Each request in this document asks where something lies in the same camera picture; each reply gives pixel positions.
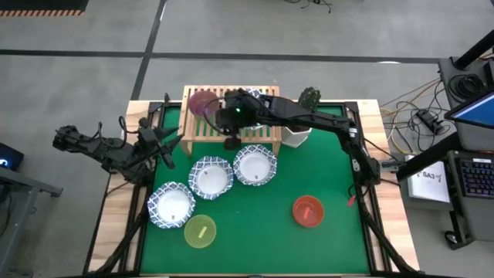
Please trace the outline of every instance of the power strip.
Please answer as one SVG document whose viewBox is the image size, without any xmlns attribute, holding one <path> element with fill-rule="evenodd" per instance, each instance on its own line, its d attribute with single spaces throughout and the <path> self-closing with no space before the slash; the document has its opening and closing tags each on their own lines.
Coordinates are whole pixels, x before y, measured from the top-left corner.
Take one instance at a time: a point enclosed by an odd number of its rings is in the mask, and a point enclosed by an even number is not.
<svg viewBox="0 0 494 278">
<path fill-rule="evenodd" d="M 426 109 L 420 109 L 415 116 L 417 116 L 433 134 L 440 134 L 445 129 L 438 118 L 433 116 Z"/>
</svg>

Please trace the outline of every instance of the concrete floor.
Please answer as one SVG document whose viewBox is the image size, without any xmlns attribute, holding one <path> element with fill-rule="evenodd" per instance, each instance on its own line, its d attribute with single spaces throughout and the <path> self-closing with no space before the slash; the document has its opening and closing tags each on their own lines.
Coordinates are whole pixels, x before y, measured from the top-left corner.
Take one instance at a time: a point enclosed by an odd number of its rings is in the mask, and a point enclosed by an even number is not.
<svg viewBox="0 0 494 278">
<path fill-rule="evenodd" d="M 91 0 L 79 18 L 0 18 L 0 49 L 141 52 L 158 2 Z M 330 2 L 328 15 L 326 7 L 300 9 L 303 2 L 283 0 L 169 0 L 154 51 L 447 57 L 494 26 L 489 0 Z M 92 134 L 101 120 L 106 136 L 118 136 L 117 118 L 125 114 L 140 59 L 0 56 L 0 65 L 0 141 L 25 153 L 22 173 L 65 188 L 60 199 L 39 198 L 16 265 L 32 268 L 36 277 L 78 275 L 108 174 L 89 158 L 52 148 L 54 130 L 75 124 Z M 325 99 L 384 103 L 437 78 L 437 70 L 432 64 L 152 59 L 140 99 L 162 99 L 165 92 L 178 99 L 185 84 L 273 84 L 287 97 L 318 86 Z M 448 107 L 443 94 L 439 100 Z M 429 93 L 415 103 L 430 101 Z M 408 119 L 407 113 L 400 117 Z M 405 136 L 417 150 L 416 137 Z M 494 243 L 451 251 L 440 233 L 449 229 L 447 215 L 407 214 L 426 273 L 492 276 Z"/>
</svg>

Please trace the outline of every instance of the wooden table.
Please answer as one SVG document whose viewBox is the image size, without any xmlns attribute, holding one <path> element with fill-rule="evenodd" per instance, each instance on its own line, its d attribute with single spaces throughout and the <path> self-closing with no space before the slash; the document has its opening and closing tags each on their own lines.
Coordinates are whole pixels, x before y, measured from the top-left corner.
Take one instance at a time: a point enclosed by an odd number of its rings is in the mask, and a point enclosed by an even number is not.
<svg viewBox="0 0 494 278">
<path fill-rule="evenodd" d="M 353 101 L 358 103 L 360 121 L 364 136 L 366 139 L 374 142 L 378 147 L 389 151 L 387 145 L 386 133 L 379 111 L 379 105 L 376 100 L 321 100 L 321 102 L 336 102 Z M 129 102 L 127 107 L 127 126 L 130 131 L 136 130 L 138 120 L 147 116 L 150 101 L 134 100 Z M 179 104 L 180 102 L 171 101 L 171 103 Z M 137 140 L 135 134 L 129 134 L 128 142 L 134 143 Z M 377 160 L 386 160 L 389 157 L 379 151 L 372 145 L 368 145 L 367 149 L 372 157 Z M 387 180 L 397 181 L 394 174 L 381 173 L 381 177 Z M 107 191 L 124 183 L 124 180 L 119 175 L 113 175 L 108 184 Z M 95 237 L 93 248 L 87 257 L 85 271 L 93 271 L 98 269 L 115 250 L 120 240 L 123 238 L 127 225 L 127 216 L 129 213 L 130 200 L 133 193 L 133 185 L 126 185 L 116 190 L 103 200 L 101 215 L 95 228 Z M 137 207 L 140 208 L 144 201 L 145 188 L 139 191 L 139 202 Z M 393 184 L 382 182 L 376 186 L 377 202 L 381 212 L 381 220 L 384 227 L 384 232 L 389 238 L 394 248 L 401 254 L 405 261 L 419 270 L 417 256 L 415 255 L 414 243 L 411 238 L 410 229 L 408 228 L 408 220 L 405 214 L 403 202 L 401 200 L 400 189 Z M 371 210 L 370 199 L 366 197 L 366 203 Z M 134 266 L 134 258 L 137 249 L 137 237 L 134 237 L 130 244 L 130 252 L 128 256 L 127 270 L 132 270 Z M 384 264 L 381 259 L 381 249 L 377 239 L 371 235 L 374 257 L 376 259 L 377 270 L 383 270 Z"/>
</svg>

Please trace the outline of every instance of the red plastic cup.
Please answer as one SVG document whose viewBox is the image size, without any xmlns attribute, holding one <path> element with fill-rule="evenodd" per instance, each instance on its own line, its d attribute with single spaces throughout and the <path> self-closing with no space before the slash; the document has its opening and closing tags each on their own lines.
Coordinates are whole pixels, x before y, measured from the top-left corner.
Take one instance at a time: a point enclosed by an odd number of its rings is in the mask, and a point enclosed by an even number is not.
<svg viewBox="0 0 494 278">
<path fill-rule="evenodd" d="M 305 195 L 293 203 L 293 218 L 306 228 L 318 226 L 324 219 L 324 207 L 318 198 Z"/>
<path fill-rule="evenodd" d="M 207 116 L 219 109 L 219 98 L 216 93 L 201 90 L 192 94 L 188 100 L 189 110 L 197 117 Z"/>
</svg>

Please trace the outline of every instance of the green mat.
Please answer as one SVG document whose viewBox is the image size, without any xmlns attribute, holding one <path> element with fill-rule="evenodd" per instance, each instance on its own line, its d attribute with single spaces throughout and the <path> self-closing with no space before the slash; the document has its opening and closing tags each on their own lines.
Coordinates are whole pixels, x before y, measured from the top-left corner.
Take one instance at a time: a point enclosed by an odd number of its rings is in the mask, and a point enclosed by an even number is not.
<svg viewBox="0 0 494 278">
<path fill-rule="evenodd" d="M 320 110 L 342 114 L 340 107 Z M 178 108 L 167 110 L 167 126 L 179 116 Z M 187 185 L 189 170 L 205 155 L 232 163 L 235 154 L 222 144 L 196 143 L 187 157 L 178 147 L 173 153 L 177 167 L 159 165 L 154 189 L 166 181 Z M 235 180 L 214 201 L 195 196 L 194 215 L 210 216 L 218 229 L 209 247 L 190 247 L 184 227 L 163 230 L 149 222 L 141 272 L 369 273 L 358 208 L 347 207 L 351 183 L 350 160 L 336 135 L 313 130 L 297 149 L 282 145 L 277 175 L 268 184 L 252 187 Z M 303 228 L 292 217 L 292 205 L 302 195 L 316 196 L 324 205 L 324 220 L 316 228 Z"/>
</svg>

